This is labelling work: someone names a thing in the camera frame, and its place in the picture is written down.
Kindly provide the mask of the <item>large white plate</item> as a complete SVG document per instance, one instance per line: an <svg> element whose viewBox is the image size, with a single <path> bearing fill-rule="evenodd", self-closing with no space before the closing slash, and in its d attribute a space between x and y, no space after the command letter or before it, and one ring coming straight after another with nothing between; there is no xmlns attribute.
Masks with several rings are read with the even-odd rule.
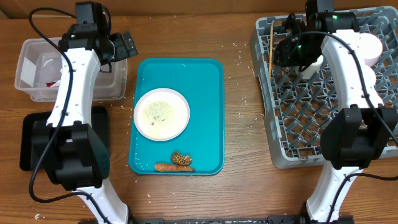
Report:
<svg viewBox="0 0 398 224"><path fill-rule="evenodd" d="M183 133L190 120L185 97L170 88L156 88L139 98L134 107L138 132L153 141L168 141Z"/></svg>

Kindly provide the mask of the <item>small pink plate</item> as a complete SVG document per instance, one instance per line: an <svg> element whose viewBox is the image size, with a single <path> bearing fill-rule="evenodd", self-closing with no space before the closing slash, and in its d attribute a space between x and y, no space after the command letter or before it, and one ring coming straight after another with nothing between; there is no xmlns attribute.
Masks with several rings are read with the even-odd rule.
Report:
<svg viewBox="0 0 398 224"><path fill-rule="evenodd" d="M359 35L359 49L357 52L369 67L374 66L382 54L383 46L380 39L369 33L360 33Z"/></svg>

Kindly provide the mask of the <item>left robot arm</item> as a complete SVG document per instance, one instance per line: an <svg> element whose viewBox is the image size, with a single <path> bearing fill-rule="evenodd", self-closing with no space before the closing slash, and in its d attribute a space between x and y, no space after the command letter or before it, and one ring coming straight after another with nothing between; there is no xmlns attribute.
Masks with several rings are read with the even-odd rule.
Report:
<svg viewBox="0 0 398 224"><path fill-rule="evenodd" d="M62 55L60 86L44 127L34 130L32 147L53 184L65 196L85 202L98 223L134 223L130 208L109 179L108 145L95 133L91 108L95 81L103 65L137 54L131 34L112 33L109 10L98 2L79 2L71 25L54 45Z"/></svg>

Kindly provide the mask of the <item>wooden chopstick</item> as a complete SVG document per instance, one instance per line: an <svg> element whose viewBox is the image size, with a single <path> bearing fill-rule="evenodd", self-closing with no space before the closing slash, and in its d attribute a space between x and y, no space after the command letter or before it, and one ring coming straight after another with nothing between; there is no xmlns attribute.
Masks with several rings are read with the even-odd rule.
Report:
<svg viewBox="0 0 398 224"><path fill-rule="evenodd" d="M274 21L270 27L270 41L269 41L269 76L272 78L272 59L273 59L273 43L274 43Z"/></svg>

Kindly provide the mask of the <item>pale green bowl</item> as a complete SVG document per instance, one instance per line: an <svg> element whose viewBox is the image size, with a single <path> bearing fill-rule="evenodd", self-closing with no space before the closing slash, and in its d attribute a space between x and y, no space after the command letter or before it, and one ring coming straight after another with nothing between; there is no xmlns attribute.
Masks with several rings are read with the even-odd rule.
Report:
<svg viewBox="0 0 398 224"><path fill-rule="evenodd" d="M374 89L374 85L376 84L376 75L373 69L367 66L366 64L361 64L361 70L363 74L364 87L366 91L370 95L375 94L376 91Z"/></svg>

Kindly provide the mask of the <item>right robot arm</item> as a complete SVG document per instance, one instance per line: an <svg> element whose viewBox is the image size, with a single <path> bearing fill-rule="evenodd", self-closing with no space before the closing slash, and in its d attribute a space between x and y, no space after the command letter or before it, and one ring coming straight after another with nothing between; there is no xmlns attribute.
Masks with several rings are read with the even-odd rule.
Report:
<svg viewBox="0 0 398 224"><path fill-rule="evenodd" d="M307 1L306 19L289 14L283 28L289 37L275 49L272 62L298 67L300 73L329 64L338 98L338 114L322 132L325 164L317 186L304 203L299 223L352 223L339 214L357 177L380 158L394 139L397 110L388 108L375 90L373 66L382 53L378 37L359 30L353 12L336 12L332 1Z"/></svg>

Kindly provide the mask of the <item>red snack wrapper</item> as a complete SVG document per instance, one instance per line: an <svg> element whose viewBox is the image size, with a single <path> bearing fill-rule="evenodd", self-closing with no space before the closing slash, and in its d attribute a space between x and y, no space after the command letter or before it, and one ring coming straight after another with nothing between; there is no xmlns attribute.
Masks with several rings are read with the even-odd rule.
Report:
<svg viewBox="0 0 398 224"><path fill-rule="evenodd" d="M46 83L47 88L55 88L55 87L59 87L59 86L60 86L60 80Z"/></svg>

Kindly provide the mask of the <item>white cup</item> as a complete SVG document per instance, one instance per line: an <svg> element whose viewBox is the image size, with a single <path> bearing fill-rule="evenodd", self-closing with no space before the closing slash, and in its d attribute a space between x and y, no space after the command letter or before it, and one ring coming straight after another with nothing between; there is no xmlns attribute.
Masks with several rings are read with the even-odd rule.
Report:
<svg viewBox="0 0 398 224"><path fill-rule="evenodd" d="M313 62L308 68L301 72L302 78L306 80L310 79L315 72L319 71L323 60L324 56L319 56L315 62Z"/></svg>

